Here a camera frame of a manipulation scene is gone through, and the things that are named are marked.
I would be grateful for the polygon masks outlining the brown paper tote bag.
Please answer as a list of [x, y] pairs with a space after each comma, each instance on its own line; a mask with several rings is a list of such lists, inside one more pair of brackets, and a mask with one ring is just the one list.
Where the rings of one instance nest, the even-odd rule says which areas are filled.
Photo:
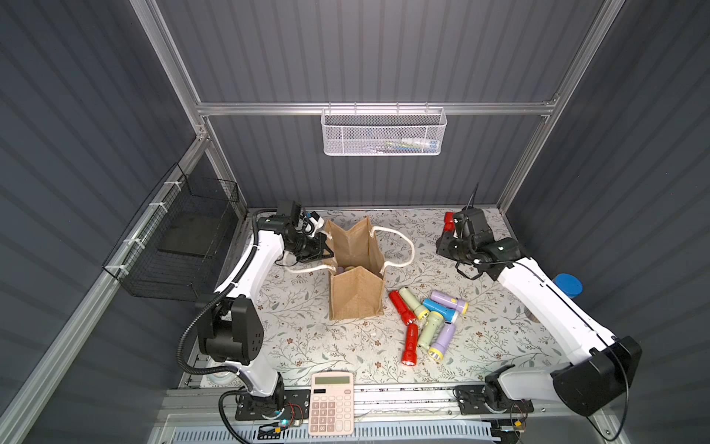
[[[386, 260], [379, 247], [377, 234], [390, 233], [401, 237], [410, 248], [410, 256], [402, 262]], [[329, 318], [331, 320], [362, 319], [384, 314], [383, 295], [386, 289], [386, 270], [406, 268], [416, 257], [416, 249], [410, 238], [387, 227], [376, 226], [370, 218], [364, 218], [351, 229], [342, 229], [334, 222], [325, 222], [323, 233], [327, 245], [335, 257], [324, 259], [319, 266], [303, 268], [299, 272], [328, 272], [330, 296]], [[357, 266], [355, 270], [337, 275], [337, 268]]]

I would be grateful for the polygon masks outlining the purple flashlight horizontal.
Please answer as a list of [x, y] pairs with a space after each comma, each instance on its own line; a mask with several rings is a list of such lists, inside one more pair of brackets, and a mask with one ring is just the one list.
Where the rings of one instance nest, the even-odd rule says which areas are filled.
[[445, 292], [440, 292], [440, 290], [433, 290], [431, 292], [430, 299], [435, 303], [439, 303], [440, 305], [455, 310], [463, 315], [465, 315], [468, 311], [469, 303], [462, 299], [454, 298]]

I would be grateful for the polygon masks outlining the blue flashlight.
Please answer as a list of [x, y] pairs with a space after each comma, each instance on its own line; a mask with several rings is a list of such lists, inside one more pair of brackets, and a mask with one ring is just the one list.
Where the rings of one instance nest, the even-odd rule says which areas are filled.
[[430, 299], [425, 299], [423, 301], [423, 306], [431, 313], [441, 314], [447, 323], [455, 323], [459, 317], [459, 313], [455, 309], [445, 307], [444, 305], [436, 303]]

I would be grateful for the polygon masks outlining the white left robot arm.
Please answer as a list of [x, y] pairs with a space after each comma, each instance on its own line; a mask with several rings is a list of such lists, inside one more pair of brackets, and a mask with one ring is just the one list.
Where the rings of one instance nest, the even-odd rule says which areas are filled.
[[283, 386], [281, 376], [262, 353], [264, 326], [256, 307], [261, 288], [285, 253], [298, 263], [331, 258], [324, 225], [316, 212], [253, 220], [248, 249], [216, 288], [219, 301], [197, 320], [200, 352], [218, 364], [216, 372], [241, 379], [253, 397], [272, 397]]

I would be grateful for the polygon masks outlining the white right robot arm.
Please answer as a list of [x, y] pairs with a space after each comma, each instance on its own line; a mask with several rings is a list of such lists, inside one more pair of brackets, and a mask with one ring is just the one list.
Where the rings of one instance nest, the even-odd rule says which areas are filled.
[[630, 397], [643, 354], [640, 344], [630, 336], [617, 337], [580, 309], [519, 242], [495, 242], [489, 235], [479, 241], [443, 231], [436, 251], [457, 266], [473, 266], [515, 295], [561, 349], [563, 359], [556, 366], [508, 364], [489, 374], [484, 396], [491, 410], [506, 410], [516, 401], [560, 401], [589, 417], [618, 397]]

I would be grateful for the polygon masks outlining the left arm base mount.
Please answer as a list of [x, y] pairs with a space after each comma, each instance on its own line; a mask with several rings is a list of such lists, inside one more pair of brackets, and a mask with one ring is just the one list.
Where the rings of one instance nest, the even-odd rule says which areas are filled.
[[236, 404], [233, 418], [237, 421], [305, 420], [309, 417], [311, 392], [310, 390], [277, 390], [271, 397], [239, 394]]

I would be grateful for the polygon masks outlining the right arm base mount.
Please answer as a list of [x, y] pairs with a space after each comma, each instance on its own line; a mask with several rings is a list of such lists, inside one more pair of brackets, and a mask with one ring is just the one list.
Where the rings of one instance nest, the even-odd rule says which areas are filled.
[[495, 384], [458, 385], [452, 390], [462, 414], [532, 414], [529, 400], [513, 401]]

